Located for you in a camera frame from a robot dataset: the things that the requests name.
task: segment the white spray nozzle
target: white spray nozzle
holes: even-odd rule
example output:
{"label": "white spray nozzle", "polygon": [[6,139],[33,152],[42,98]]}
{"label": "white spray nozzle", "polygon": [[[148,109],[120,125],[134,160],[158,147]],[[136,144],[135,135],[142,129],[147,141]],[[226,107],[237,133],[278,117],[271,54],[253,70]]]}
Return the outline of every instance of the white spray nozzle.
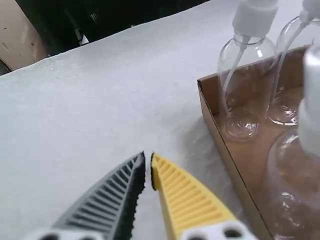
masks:
{"label": "white spray nozzle", "polygon": [[308,15],[320,19],[320,0],[303,0],[302,6]]}
{"label": "white spray nozzle", "polygon": [[233,19],[234,31],[262,38],[269,32],[277,10],[278,0],[242,0]]}
{"label": "white spray nozzle", "polygon": [[299,106],[298,135],[302,148],[320,157],[320,45],[305,53],[303,67],[304,100]]}

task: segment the plastic bottle neck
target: plastic bottle neck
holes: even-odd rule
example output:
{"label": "plastic bottle neck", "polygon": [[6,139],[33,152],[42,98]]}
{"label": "plastic bottle neck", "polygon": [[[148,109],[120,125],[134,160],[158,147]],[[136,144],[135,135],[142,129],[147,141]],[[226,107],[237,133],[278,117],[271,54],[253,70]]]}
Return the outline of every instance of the plastic bottle neck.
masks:
{"label": "plastic bottle neck", "polygon": [[[233,35],[233,40],[237,45],[242,45],[243,44],[243,38],[244,36],[239,34],[239,33],[234,33]],[[250,37],[249,42],[246,44],[248,47],[252,46],[252,45],[260,45],[264,40],[265,40],[265,36],[264,37]]]}

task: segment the white fiber surface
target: white fiber surface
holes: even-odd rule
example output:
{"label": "white fiber surface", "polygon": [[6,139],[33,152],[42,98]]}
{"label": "white fiber surface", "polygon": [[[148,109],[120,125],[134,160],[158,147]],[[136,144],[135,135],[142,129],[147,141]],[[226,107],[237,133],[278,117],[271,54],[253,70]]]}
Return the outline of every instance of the white fiber surface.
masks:
{"label": "white fiber surface", "polygon": [[[244,219],[197,89],[233,36],[237,2],[213,0],[0,77],[1,240],[51,226],[142,150],[176,162]],[[280,0],[271,39],[300,6]],[[166,239],[157,193],[148,186],[138,203],[133,239]]]}

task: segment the spray bottle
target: spray bottle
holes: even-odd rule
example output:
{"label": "spray bottle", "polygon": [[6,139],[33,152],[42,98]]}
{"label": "spray bottle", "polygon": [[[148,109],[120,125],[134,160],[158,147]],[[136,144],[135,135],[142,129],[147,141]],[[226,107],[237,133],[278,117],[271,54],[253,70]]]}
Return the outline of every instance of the spray bottle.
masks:
{"label": "spray bottle", "polygon": [[304,99],[299,125],[280,135],[270,148],[259,204],[275,239],[319,239],[320,221],[320,45],[304,60]]}
{"label": "spray bottle", "polygon": [[[233,141],[246,142],[267,117],[273,87],[275,46],[266,35],[278,10],[277,0],[242,0],[234,19],[234,36],[218,60],[220,129]],[[252,65],[261,60],[264,64]]]}
{"label": "spray bottle", "polygon": [[288,71],[282,72],[286,59],[304,54],[312,44],[320,44],[320,0],[303,0],[302,6],[300,15],[283,28],[276,44],[277,67],[268,117],[281,126],[298,124],[298,107],[303,95],[300,88],[301,93],[295,94],[298,97],[293,97],[295,84],[283,81],[282,76],[288,75]]}

